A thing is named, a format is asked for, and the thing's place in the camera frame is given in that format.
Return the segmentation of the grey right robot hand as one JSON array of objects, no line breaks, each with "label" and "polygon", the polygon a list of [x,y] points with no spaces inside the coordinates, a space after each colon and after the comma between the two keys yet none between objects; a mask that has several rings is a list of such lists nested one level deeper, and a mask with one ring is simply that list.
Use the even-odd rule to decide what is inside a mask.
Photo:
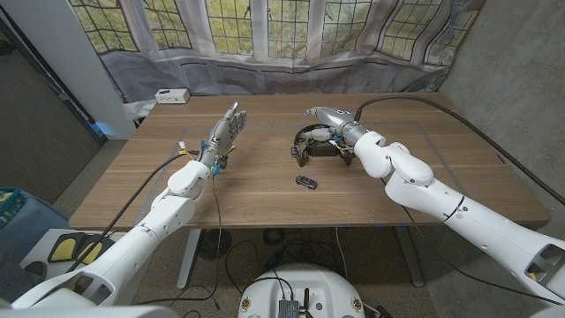
[{"label": "grey right robot hand", "polygon": [[312,107],[307,109],[306,116],[314,116],[322,124],[330,126],[330,132],[343,140],[348,146],[355,146],[358,140],[368,132],[361,124],[354,120],[348,110],[329,107]]}]

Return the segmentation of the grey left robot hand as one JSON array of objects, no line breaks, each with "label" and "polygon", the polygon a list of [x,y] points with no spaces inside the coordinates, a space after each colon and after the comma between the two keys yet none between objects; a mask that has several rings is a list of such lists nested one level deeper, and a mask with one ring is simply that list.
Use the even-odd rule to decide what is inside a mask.
[{"label": "grey left robot hand", "polygon": [[244,130],[246,125],[246,112],[238,109],[238,102],[234,102],[211,130],[208,140],[197,156],[197,161],[208,168],[226,155],[233,146],[235,138]]}]

